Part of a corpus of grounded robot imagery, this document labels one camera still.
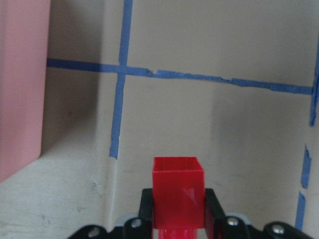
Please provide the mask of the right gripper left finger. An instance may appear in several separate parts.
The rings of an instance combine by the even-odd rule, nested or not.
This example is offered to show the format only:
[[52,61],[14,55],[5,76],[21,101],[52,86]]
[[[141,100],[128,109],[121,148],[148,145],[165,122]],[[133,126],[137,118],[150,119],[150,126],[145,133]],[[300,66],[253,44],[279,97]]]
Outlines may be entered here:
[[123,236],[125,239],[152,239],[153,238],[153,192],[152,189],[143,189],[138,215],[127,220],[124,224]]

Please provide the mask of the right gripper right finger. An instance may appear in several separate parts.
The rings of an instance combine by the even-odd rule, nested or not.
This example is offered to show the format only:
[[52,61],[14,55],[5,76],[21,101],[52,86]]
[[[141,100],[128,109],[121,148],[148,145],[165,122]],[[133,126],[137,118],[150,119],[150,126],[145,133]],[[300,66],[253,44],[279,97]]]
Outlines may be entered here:
[[242,219],[226,216],[213,189],[205,189],[205,232],[208,239],[251,239]]

